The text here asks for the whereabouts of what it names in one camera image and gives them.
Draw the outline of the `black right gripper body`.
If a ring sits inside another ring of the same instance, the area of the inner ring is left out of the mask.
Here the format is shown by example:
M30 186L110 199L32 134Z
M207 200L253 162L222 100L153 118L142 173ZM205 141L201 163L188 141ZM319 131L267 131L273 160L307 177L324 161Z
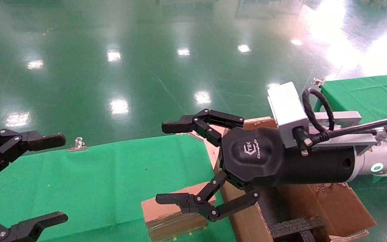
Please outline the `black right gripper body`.
M236 127L222 137L220 148L221 168L235 187L344 183L356 159L353 147L313 148L303 156L268 127Z

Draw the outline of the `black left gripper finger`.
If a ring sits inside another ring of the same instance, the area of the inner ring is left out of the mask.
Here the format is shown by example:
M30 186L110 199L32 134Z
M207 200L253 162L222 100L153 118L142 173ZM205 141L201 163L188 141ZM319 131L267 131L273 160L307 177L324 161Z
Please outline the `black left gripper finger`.
M54 212L21 221L9 228L0 224L0 242L36 242L44 229L68 219L65 213Z
M0 130L0 172L10 163L28 151L40 151L66 144L63 134L43 136L38 131L18 133L8 129Z

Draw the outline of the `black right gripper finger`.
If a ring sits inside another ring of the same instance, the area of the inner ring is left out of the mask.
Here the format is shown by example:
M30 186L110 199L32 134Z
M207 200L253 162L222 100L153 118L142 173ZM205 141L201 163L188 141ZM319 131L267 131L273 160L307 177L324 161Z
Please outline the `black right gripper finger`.
M209 200L227 180L228 174L220 171L196 195L189 193L157 194L156 202L160 205L178 205L182 213L198 213L211 222L229 217L256 204L260 194L253 189L218 207L211 205Z
M222 135L210 125L228 129L243 127L244 118L216 110L203 109L195 115L183 115L176 122L163 122L162 131L166 134L189 133L195 131L215 147L221 146Z

